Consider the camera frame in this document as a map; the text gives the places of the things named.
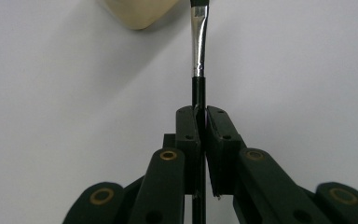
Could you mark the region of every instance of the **white wall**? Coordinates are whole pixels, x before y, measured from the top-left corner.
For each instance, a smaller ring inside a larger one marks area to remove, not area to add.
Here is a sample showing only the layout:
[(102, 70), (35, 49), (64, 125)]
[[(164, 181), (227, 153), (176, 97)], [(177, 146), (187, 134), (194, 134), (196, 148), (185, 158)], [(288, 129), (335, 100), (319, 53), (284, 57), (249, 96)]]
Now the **white wall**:
[[(212, 1), (207, 104), (298, 185), (358, 189), (358, 1)], [(61, 223), (145, 173), (191, 104), (189, 3), (141, 32), (95, 1), (0, 1), (0, 223)], [(208, 223), (238, 222), (209, 195)]]

